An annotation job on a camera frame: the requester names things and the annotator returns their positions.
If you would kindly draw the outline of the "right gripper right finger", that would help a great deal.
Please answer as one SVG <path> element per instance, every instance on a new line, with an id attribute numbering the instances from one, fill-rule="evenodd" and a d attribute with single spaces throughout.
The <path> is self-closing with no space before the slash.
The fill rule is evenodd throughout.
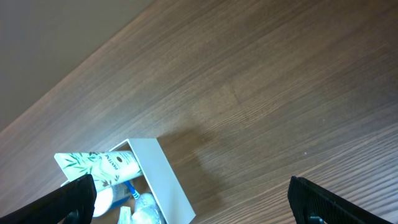
<path id="1" fill-rule="evenodd" d="M 287 197 L 297 223 L 389 224 L 303 177 L 291 177 Z"/>

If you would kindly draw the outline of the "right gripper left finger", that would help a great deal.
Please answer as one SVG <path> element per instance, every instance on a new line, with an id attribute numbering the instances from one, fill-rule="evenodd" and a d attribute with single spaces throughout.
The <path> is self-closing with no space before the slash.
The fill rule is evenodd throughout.
<path id="1" fill-rule="evenodd" d="M 96 200 L 93 176 L 85 174 L 1 217 L 1 223 L 90 224 Z"/>

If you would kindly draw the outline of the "blue jar white lid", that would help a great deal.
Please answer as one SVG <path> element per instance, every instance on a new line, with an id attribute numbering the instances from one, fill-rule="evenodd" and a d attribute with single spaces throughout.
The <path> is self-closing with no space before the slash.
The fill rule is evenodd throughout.
<path id="1" fill-rule="evenodd" d="M 97 192 L 93 218 L 104 215 L 109 210 L 112 210 L 127 202 L 131 197 L 131 191 L 125 184 L 114 185 L 110 188 Z"/>

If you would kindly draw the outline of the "white cream tube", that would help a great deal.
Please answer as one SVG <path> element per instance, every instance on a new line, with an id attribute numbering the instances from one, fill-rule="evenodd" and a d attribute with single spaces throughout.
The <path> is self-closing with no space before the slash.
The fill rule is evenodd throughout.
<path id="1" fill-rule="evenodd" d="M 142 175 L 132 151 L 56 153 L 54 159 L 69 181 L 92 175 L 98 192 Z"/>

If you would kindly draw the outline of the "blue white toothbrush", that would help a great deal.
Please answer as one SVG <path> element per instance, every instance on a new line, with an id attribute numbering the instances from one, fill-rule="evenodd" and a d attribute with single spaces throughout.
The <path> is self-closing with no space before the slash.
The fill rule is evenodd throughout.
<path id="1" fill-rule="evenodd" d="M 133 186 L 133 184 L 130 181 L 125 181 L 124 184 L 130 190 L 130 192 L 132 193 L 132 196 L 135 200 L 137 200 L 141 196 L 140 193 L 135 189 L 135 187 Z"/>

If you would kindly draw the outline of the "clear bottle green label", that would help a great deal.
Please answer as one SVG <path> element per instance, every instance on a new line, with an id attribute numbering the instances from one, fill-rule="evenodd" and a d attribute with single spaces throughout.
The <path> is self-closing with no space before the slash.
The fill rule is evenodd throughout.
<path id="1" fill-rule="evenodd" d="M 151 193 L 144 193 L 136 200 L 134 212 L 121 207 L 118 224 L 166 224 L 165 218 Z"/>

